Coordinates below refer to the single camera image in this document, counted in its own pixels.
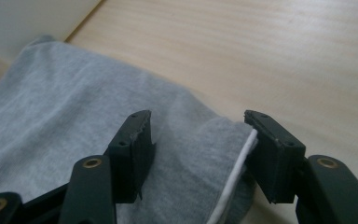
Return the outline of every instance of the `wooden table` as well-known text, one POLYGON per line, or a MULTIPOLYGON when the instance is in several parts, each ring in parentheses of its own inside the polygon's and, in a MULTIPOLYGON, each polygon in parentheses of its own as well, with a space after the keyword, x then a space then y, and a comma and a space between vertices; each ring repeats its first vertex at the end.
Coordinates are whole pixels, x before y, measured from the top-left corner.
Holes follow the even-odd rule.
MULTIPOLYGON (((68 39, 189 88, 222 116, 271 115, 358 177, 358 1, 111 0, 68 39)), ((243 223, 296 223, 257 191, 243 223)))

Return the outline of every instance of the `gray fabric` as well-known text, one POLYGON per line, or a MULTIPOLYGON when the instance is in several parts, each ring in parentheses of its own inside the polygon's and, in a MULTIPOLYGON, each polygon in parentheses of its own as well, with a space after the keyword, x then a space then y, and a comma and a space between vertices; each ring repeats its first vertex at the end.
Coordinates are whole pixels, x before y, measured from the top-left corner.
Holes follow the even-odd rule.
POLYGON ((222 223, 240 223, 253 201, 254 194, 255 180, 249 172, 244 170, 232 194, 232 200, 224 214, 225 217, 221 217, 222 223))
POLYGON ((76 161, 102 154, 125 118, 144 109, 157 154, 144 199, 119 205, 119 223, 205 223, 252 128, 181 87, 48 36, 0 81, 0 192, 27 202, 66 183, 76 161))

